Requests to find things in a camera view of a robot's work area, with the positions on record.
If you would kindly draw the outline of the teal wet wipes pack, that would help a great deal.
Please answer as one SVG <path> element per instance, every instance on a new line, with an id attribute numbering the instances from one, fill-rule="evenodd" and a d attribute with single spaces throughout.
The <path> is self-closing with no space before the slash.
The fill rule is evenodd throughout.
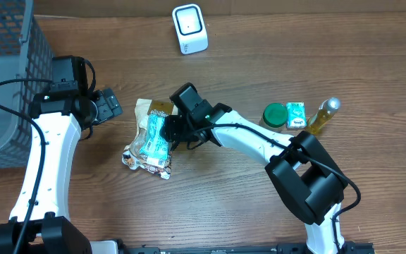
<path id="1" fill-rule="evenodd" d="M 147 122 L 147 134 L 140 153 L 148 158 L 158 159 L 162 164 L 168 159 L 168 142 L 161 135 L 165 118 L 150 114 Z"/>

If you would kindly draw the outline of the Pantree snack bag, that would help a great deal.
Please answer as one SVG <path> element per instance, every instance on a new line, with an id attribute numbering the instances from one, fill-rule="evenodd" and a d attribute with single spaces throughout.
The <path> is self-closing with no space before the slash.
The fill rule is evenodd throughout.
<path id="1" fill-rule="evenodd" d="M 138 99 L 135 105 L 136 136 L 126 145 L 121 161 L 131 170 L 144 169 L 168 180 L 171 176 L 171 144 L 161 135 L 167 116 L 178 110 L 170 102 Z"/>

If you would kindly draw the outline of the green lid jar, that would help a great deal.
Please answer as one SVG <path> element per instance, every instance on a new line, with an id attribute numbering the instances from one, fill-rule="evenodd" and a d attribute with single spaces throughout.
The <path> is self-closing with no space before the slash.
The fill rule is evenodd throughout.
<path id="1" fill-rule="evenodd" d="M 283 104 L 269 104 L 263 111 L 259 125 L 270 131 L 281 132 L 287 123 L 288 111 Z"/>

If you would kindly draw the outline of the small teal tissue pack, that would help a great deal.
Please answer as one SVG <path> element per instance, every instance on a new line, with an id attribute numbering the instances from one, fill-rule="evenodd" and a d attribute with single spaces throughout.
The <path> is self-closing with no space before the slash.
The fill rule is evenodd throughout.
<path id="1" fill-rule="evenodd" d="M 306 127 L 307 120 L 303 102 L 288 102 L 286 109 L 288 112 L 287 128 L 301 129 Z"/>

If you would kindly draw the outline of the yellow liquid bottle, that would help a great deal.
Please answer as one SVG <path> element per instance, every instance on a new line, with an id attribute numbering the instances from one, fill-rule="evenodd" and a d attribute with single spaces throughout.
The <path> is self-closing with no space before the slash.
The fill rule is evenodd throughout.
<path id="1" fill-rule="evenodd" d="M 318 111 L 307 121 L 305 130 L 312 135 L 318 134 L 324 125 L 331 120 L 341 107 L 337 97 L 331 97 L 320 105 Z"/>

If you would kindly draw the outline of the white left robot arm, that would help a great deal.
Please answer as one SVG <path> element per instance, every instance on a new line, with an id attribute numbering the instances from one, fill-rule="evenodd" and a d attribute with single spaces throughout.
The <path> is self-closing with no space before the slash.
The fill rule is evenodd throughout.
<path id="1" fill-rule="evenodd" d="M 29 104 L 12 111 L 30 123 L 32 140 L 23 186 L 9 220 L 0 224 L 0 253 L 124 253 L 122 240 L 90 241 L 70 222 L 73 155 L 84 130 L 122 114 L 112 89 L 87 80 L 92 64 L 79 56 L 52 60 L 53 74 Z"/>

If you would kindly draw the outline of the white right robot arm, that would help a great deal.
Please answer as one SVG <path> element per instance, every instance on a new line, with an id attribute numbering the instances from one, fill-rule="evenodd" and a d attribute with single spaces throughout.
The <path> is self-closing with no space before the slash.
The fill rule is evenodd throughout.
<path id="1" fill-rule="evenodd" d="M 284 205 L 307 231 L 311 253 L 344 253 L 338 217 L 347 178 L 310 133 L 292 136 L 270 131 L 229 106 L 211 106 L 192 83 L 170 100 L 178 113 L 166 117 L 161 134 L 173 148 L 193 150 L 207 142 L 243 153 L 264 166 Z"/>

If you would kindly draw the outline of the white barcode scanner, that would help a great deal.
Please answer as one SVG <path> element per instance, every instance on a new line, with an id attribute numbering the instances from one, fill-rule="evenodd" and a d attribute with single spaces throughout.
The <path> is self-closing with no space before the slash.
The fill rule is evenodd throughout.
<path id="1" fill-rule="evenodd" d="M 194 54 L 207 49 L 209 40 L 206 25 L 197 4 L 175 7 L 172 18 L 182 54 Z"/>

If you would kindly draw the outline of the grey plastic mesh basket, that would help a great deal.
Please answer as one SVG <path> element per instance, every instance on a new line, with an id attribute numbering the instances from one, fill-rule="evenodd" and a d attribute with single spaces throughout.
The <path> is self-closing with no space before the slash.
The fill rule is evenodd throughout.
<path id="1" fill-rule="evenodd" d="M 0 105 L 26 114 L 44 80 L 52 78 L 53 57 L 33 2 L 0 0 Z M 27 121 L 0 109 L 0 168 L 25 166 L 31 137 Z"/>

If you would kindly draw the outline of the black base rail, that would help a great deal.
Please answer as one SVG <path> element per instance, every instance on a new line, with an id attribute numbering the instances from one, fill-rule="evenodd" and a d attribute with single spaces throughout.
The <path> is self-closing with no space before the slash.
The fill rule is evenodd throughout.
<path id="1" fill-rule="evenodd" d="M 91 241 L 93 253 L 125 254 L 305 254 L 311 253 L 305 243 L 279 243 L 276 246 L 243 246 L 234 248 L 128 248 L 121 240 Z"/>

